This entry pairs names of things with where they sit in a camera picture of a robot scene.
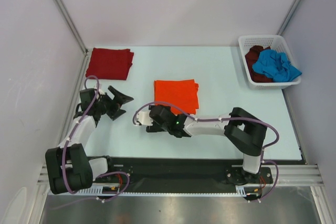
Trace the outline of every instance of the towel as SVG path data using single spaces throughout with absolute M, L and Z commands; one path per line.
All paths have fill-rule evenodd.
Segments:
M 260 53 L 259 59 L 253 64 L 256 73 L 272 78 L 274 82 L 289 82 L 300 76 L 302 72 L 292 66 L 284 52 L 268 49 Z
M 189 114 L 196 114 L 198 109 L 198 84 L 195 80 L 183 81 L 154 81 L 154 100 L 169 102 Z M 181 114 L 171 108 L 174 114 Z
M 132 66 L 133 56 L 134 53 L 130 49 L 94 48 L 86 77 L 94 75 L 99 79 L 126 80 Z
M 273 82 L 271 78 L 267 78 L 263 74 L 255 73 L 253 71 L 253 64 L 257 62 L 259 59 L 259 54 L 260 52 L 271 49 L 270 47 L 263 48 L 262 46 L 253 46 L 250 48 L 250 51 L 245 55 L 246 63 L 247 63 L 247 68 L 250 73 L 251 79 L 254 82 Z

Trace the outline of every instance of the white laundry basket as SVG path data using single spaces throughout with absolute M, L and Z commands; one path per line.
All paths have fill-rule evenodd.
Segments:
M 251 89 L 284 89 L 291 85 L 297 85 L 301 82 L 301 77 L 297 77 L 292 82 L 267 82 L 260 83 L 254 82 L 251 79 L 250 73 L 247 68 L 247 62 L 245 55 L 249 52 L 250 48 L 253 46 L 262 46 L 264 48 L 271 47 L 271 49 L 276 52 L 284 52 L 287 55 L 288 60 L 294 67 L 295 62 L 293 60 L 292 54 L 287 46 L 285 39 L 280 35 L 245 35 L 240 36 L 238 39 L 241 56 L 243 58 L 243 63 L 248 79 L 248 85 Z

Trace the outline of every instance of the dark red cloth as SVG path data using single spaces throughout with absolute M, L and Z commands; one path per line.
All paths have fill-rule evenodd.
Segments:
M 255 73 L 253 71 L 252 65 L 257 62 L 259 59 L 260 52 L 271 49 L 270 47 L 263 48 L 262 46 L 253 46 L 250 48 L 250 51 L 245 55 L 245 59 L 247 62 L 248 71 L 250 72 L 250 76 L 252 81 L 254 82 L 273 82 L 273 79 L 264 76 L 263 74 Z
M 130 49 L 94 48 L 86 77 L 94 75 L 99 79 L 126 80 L 132 66 L 133 56 L 134 53 Z

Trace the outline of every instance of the red cloth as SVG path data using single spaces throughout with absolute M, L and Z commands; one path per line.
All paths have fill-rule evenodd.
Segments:
M 169 102 L 189 114 L 196 114 L 198 109 L 198 84 L 195 80 L 154 81 L 154 100 Z M 171 108 L 174 114 L 181 114 Z
M 99 79 L 126 80 L 133 56 L 134 53 L 130 49 L 94 48 L 86 77 L 94 75 Z
M 270 47 L 263 48 L 262 46 L 253 46 L 250 48 L 250 51 L 245 55 L 245 59 L 247 62 L 247 68 L 250 72 L 250 76 L 252 81 L 254 82 L 273 82 L 273 79 L 266 77 L 263 74 L 255 73 L 253 71 L 252 65 L 257 62 L 259 59 L 260 52 L 271 49 Z

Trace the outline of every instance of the white wall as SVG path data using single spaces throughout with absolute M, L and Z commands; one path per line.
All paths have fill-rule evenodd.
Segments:
M 67 114 L 83 55 L 53 0 L 0 0 L 0 220 L 27 204 Z
M 287 89 L 308 161 L 319 165 L 336 206 L 336 0 L 303 0 L 285 32 L 303 72 Z
M 64 0 L 87 47 L 236 45 L 274 34 L 293 0 Z

